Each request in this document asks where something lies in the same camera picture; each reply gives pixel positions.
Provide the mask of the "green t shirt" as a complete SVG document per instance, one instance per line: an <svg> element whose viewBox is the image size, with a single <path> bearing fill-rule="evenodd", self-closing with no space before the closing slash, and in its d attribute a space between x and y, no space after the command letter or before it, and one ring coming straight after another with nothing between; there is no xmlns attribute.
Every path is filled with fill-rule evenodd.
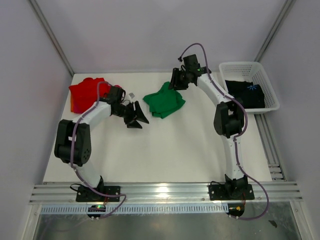
<svg viewBox="0 0 320 240"><path fill-rule="evenodd" d="M178 91L169 89L169 85L170 82L167 81L157 92L143 97L143 101L148 105L151 115L155 118L164 119L181 109L186 103Z"/></svg>

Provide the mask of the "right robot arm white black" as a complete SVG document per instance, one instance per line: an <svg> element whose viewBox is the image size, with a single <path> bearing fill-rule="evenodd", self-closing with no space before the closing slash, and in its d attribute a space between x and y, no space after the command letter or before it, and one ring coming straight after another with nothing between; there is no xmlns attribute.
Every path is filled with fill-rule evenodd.
<svg viewBox="0 0 320 240"><path fill-rule="evenodd" d="M225 158L226 173L224 194L228 199L239 199L248 188L248 177L242 169L241 135L247 128L248 117L240 102L229 95L214 79L208 67L201 67L195 54L179 57L179 68L172 70L169 89L186 90L189 84L200 88L215 106L213 127L221 136Z"/></svg>

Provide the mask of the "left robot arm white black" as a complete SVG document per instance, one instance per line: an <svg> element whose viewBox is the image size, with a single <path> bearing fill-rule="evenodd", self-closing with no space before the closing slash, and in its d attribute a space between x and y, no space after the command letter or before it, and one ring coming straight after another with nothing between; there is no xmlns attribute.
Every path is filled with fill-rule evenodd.
<svg viewBox="0 0 320 240"><path fill-rule="evenodd" d="M90 162L91 130L110 116L123 118L128 129L141 129L140 123L149 123L138 101L124 104L126 91L123 88L111 85L109 93L100 96L100 86L107 84L106 81L98 82L96 101L82 115L72 120L62 119L59 122L54 145L55 157L72 168L87 195L94 201L99 201L103 197L116 198L121 194L105 193L103 177L96 172Z"/></svg>

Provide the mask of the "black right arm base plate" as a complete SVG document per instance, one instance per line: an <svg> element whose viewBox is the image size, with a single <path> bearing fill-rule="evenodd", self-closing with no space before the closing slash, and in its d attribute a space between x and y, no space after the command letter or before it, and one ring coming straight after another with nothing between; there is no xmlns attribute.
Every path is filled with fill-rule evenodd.
<svg viewBox="0 0 320 240"><path fill-rule="evenodd" d="M255 199L253 187L248 183L235 185L230 182L217 183L212 181L208 185L208 194L211 201Z"/></svg>

